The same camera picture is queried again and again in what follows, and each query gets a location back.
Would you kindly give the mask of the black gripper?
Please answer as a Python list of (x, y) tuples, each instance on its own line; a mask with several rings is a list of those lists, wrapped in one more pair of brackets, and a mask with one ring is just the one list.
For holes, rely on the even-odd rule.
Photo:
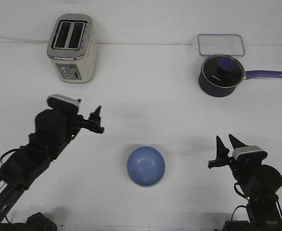
[(93, 133), (104, 133), (101, 126), (101, 106), (90, 113), (89, 118), (67, 110), (46, 109), (35, 118), (35, 135), (50, 144), (60, 144), (73, 140), (81, 129)]
[[(234, 150), (246, 146), (232, 134), (229, 140)], [(261, 164), (260, 159), (238, 161), (228, 154), (229, 149), (216, 136), (216, 159), (208, 162), (208, 168), (229, 166), (244, 195), (272, 195), (282, 187), (282, 176), (274, 167)]]

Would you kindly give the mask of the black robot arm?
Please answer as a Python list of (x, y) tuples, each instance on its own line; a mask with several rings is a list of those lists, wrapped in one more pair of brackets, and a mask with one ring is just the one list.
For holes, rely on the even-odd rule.
[(11, 151), (0, 167), (0, 223), (21, 195), (76, 137), (81, 128), (102, 134), (101, 107), (84, 119), (77, 112), (46, 109), (35, 117), (29, 143)]
[(282, 231), (282, 210), (277, 190), (282, 186), (280, 172), (262, 163), (268, 153), (255, 145), (246, 145), (229, 135), (232, 155), (219, 136), (216, 137), (216, 158), (208, 168), (229, 166), (236, 182), (235, 192), (247, 201), (248, 220), (226, 221), (224, 231)]

